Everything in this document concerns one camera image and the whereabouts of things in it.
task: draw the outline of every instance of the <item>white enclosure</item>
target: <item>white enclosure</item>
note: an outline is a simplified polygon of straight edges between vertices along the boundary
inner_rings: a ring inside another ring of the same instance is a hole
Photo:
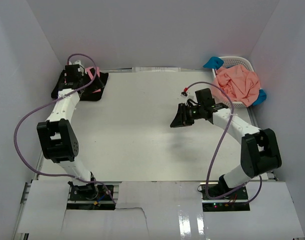
[[[305,234],[305,0],[0,0],[0,240],[12,239],[33,177],[14,149],[16,124],[51,100],[76,52],[106,70],[201,69],[211,56],[249,59],[268,95],[255,116],[259,127],[276,132],[283,165],[275,173]],[[34,167],[41,154],[36,125],[49,111],[19,131]]]

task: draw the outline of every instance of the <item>pink cloth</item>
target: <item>pink cloth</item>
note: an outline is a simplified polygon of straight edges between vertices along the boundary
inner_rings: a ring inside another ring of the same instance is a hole
[[[213,83],[220,87],[234,102],[242,102],[247,107],[253,104],[259,96],[261,83],[254,71],[247,70],[239,64],[230,68],[221,67]],[[211,88],[212,94],[218,99],[228,102],[228,99],[217,88]]]

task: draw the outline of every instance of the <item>plastic laundry basket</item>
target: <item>plastic laundry basket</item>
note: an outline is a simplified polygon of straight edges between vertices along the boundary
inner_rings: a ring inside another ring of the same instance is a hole
[[[247,70],[254,72],[254,69],[253,69],[253,66],[251,65],[251,63],[243,57],[240,57],[240,56],[221,56],[219,58],[223,60],[223,65],[222,66],[224,68],[230,68],[230,67],[236,66],[238,64],[241,64]],[[216,73],[215,73],[214,69],[212,69],[212,73],[213,73],[213,78],[215,78]],[[223,103],[226,104],[229,108],[232,107],[230,102],[223,102]],[[246,106],[241,101],[233,101],[232,104],[237,109],[246,108]]]

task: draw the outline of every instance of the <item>purple cable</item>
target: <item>purple cable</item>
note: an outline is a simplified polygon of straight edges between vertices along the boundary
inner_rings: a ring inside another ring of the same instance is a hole
[[[197,82],[194,82],[193,84],[189,85],[186,88],[186,90],[190,89],[192,86],[194,86],[196,84],[208,84],[208,85],[211,85],[211,86],[217,88],[218,90],[220,90],[222,92],[222,94],[224,94],[224,96],[228,99],[228,101],[229,101],[229,103],[231,105],[230,117],[229,117],[229,120],[227,122],[226,128],[224,129],[224,131],[223,131],[223,133],[222,133],[222,135],[220,137],[220,140],[219,140],[219,142],[217,144],[217,147],[216,147],[216,149],[215,149],[215,151],[213,153],[212,159],[210,161],[210,165],[209,165],[208,173],[207,173],[206,184],[205,184],[205,194],[206,194],[207,198],[211,199],[211,200],[217,200],[217,199],[221,199],[223,197],[226,197],[227,195],[232,194],[233,192],[237,191],[238,189],[240,189],[240,188],[242,188],[244,186],[244,184],[239,185],[239,186],[235,187],[234,189],[232,189],[232,190],[230,190],[230,191],[228,191],[228,192],[226,192],[226,193],[224,193],[222,195],[215,196],[215,197],[210,196],[209,193],[208,193],[208,190],[209,190],[209,178],[211,176],[211,171],[212,171],[212,168],[213,168],[216,156],[218,154],[219,148],[221,147],[221,144],[222,144],[222,142],[224,140],[224,137],[225,137],[226,133],[228,132],[229,126],[230,126],[230,124],[231,124],[231,122],[233,120],[233,114],[234,114],[234,111],[235,111],[235,107],[234,107],[233,101],[229,98],[229,96],[220,87],[218,87],[218,86],[216,86],[216,85],[214,85],[212,83],[209,83],[209,82],[206,82],[206,81],[197,81]],[[258,189],[257,193],[255,194],[255,196],[251,200],[249,200],[249,201],[247,201],[246,203],[243,203],[243,204],[247,204],[247,203],[252,202],[258,196],[259,192],[262,189],[262,184],[263,184],[263,179],[262,179],[261,176],[259,176],[259,179],[260,179],[260,186],[259,186],[259,189]]]
[[[70,55],[70,56],[68,57],[68,59],[67,59],[67,64],[69,63],[69,60],[70,60],[73,56],[83,56],[83,57],[86,57],[86,58],[88,58],[88,59],[90,59],[90,60],[92,61],[93,66],[94,66],[94,69],[95,69],[95,73],[94,73],[94,75],[92,76],[92,79],[91,79],[90,82],[87,83],[85,86],[82,86],[82,87],[80,87],[80,88],[77,88],[77,89],[75,89],[75,90],[69,92],[69,93],[66,94],[65,96],[59,97],[59,98],[57,98],[57,99],[55,99],[55,100],[53,100],[53,101],[51,101],[51,102],[49,102],[49,103],[47,103],[47,104],[45,104],[45,105],[42,105],[42,106],[40,106],[40,107],[37,107],[36,109],[34,109],[34,110],[32,110],[31,112],[27,113],[27,114],[18,122],[18,124],[17,124],[17,126],[16,126],[16,128],[15,128],[15,130],[14,130],[14,133],[13,133],[13,144],[14,144],[14,148],[16,149],[16,152],[17,152],[18,156],[20,157],[21,161],[26,165],[26,167],[28,167],[28,168],[29,168],[31,171],[33,171],[34,173],[39,174],[39,175],[42,175],[42,176],[46,176],[46,177],[70,177],[70,178],[73,178],[73,179],[77,179],[77,180],[79,180],[80,182],[85,183],[85,184],[100,184],[100,185],[102,185],[102,186],[106,189],[106,191],[108,192],[109,197],[111,198],[112,202],[116,205],[116,202],[114,201],[114,198],[113,198],[113,196],[112,196],[110,190],[107,188],[107,186],[106,186],[103,182],[101,182],[101,181],[85,181],[85,180],[80,179],[80,178],[78,178],[78,177],[76,177],[76,176],[74,176],[74,175],[71,175],[71,174],[50,174],[50,173],[44,173],[44,172],[38,171],[38,170],[34,169],[34,168],[26,161],[26,159],[24,158],[24,156],[22,155],[22,153],[21,153],[21,151],[19,150],[19,147],[18,147],[18,142],[17,142],[18,130],[19,130],[19,127],[21,126],[21,124],[23,123],[23,121],[24,121],[26,118],[28,118],[30,115],[34,114],[35,112],[37,112],[37,111],[39,111],[39,110],[41,110],[41,109],[44,109],[44,108],[46,108],[46,107],[48,107],[48,106],[50,106],[50,105],[52,105],[52,104],[55,104],[56,102],[62,100],[63,98],[68,97],[69,95],[71,95],[71,94],[73,94],[73,93],[75,93],[75,92],[78,92],[78,91],[80,91],[80,90],[82,90],[82,89],[84,89],[84,88],[87,88],[87,87],[88,87],[90,84],[92,84],[93,81],[95,80],[95,78],[96,78],[96,76],[97,76],[97,66],[96,66],[96,64],[95,64],[95,61],[94,61],[90,56],[88,56],[88,55],[86,55],[86,54],[74,53],[74,54],[72,54],[72,55]]]

